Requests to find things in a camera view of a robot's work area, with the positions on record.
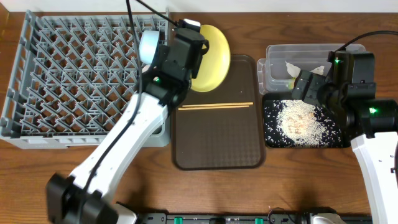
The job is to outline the light blue bowl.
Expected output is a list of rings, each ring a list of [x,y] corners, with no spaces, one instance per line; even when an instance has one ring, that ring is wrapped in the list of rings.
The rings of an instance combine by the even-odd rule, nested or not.
[[[139,56],[141,62],[147,65],[152,63],[158,48],[159,39],[160,32],[157,30],[145,30],[142,33],[139,44]]]

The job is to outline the wooden chopstick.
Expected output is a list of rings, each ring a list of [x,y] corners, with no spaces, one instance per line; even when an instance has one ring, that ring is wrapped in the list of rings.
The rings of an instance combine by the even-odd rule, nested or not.
[[[238,103],[209,103],[209,104],[195,104],[195,105],[183,105],[182,107],[208,107],[208,106],[243,106],[253,105],[253,102],[238,102]]]
[[[233,106],[204,106],[204,107],[181,107],[179,111],[188,110],[218,110],[218,109],[233,109],[233,108],[248,108],[249,105],[233,105]]]

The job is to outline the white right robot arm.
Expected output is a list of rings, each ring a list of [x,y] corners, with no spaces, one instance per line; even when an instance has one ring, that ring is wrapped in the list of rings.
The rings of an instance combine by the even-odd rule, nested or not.
[[[397,102],[377,99],[374,54],[337,50],[327,75],[301,70],[292,98],[327,110],[363,175],[373,223],[397,223]]]

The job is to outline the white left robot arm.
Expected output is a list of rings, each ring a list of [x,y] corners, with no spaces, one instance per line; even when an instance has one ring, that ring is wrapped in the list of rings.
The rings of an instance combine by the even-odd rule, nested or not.
[[[137,214],[112,204],[113,197],[139,150],[184,101],[197,77],[210,48],[200,29],[197,21],[178,21],[172,43],[154,45],[153,61],[139,72],[138,91],[100,145],[68,177],[50,178],[45,189],[51,223],[137,223]]]

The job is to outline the yellow round plate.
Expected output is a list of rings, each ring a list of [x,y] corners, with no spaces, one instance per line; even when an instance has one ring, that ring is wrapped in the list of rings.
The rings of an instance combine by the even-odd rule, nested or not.
[[[200,34],[209,41],[210,48],[203,56],[198,75],[192,79],[196,92],[215,90],[226,78],[231,63],[231,52],[224,33],[212,25],[202,25]]]

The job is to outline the pink white bowl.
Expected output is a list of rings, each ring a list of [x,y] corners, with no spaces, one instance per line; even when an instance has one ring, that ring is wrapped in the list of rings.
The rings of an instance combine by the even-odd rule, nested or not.
[[[146,73],[146,72],[148,72],[150,70],[150,65],[145,65],[143,68],[142,68],[142,73]]]

